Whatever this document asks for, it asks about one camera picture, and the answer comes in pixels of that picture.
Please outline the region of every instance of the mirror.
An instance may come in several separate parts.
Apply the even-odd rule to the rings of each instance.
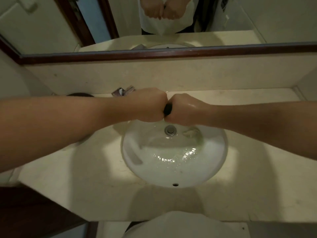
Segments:
[[[1,0],[21,54],[317,41],[317,0]]]

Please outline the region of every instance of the person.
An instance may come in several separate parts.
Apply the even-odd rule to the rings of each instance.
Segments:
[[[194,32],[198,0],[138,0],[142,35]]]
[[[172,111],[164,116],[164,107]],[[170,100],[156,88],[126,97],[50,96],[0,100],[0,171],[55,152],[106,126],[129,120],[206,125],[231,130],[317,160],[317,102],[212,105],[188,94]],[[125,237],[235,237],[220,221],[168,212],[129,230]]]

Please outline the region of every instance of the white shirt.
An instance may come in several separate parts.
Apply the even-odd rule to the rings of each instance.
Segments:
[[[130,228],[123,238],[237,238],[227,224],[201,214],[168,212]]]
[[[144,10],[141,7],[140,0],[138,0],[138,5],[141,27],[148,33],[158,34],[161,36],[169,35],[177,33],[193,24],[193,17],[196,9],[196,5],[193,0],[187,4],[184,16],[175,20],[149,18],[145,15]]]

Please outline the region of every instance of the forearm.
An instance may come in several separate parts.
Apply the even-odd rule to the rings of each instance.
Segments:
[[[135,119],[128,97],[0,101],[0,171],[48,155],[103,127]]]
[[[210,106],[201,123],[317,159],[317,102]]]

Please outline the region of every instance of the black pants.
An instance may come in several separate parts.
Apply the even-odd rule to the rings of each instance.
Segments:
[[[142,31],[142,35],[153,35],[152,33],[148,33],[144,31],[143,29],[141,29],[141,31]],[[193,33],[193,32],[194,32],[194,23],[177,33]]]

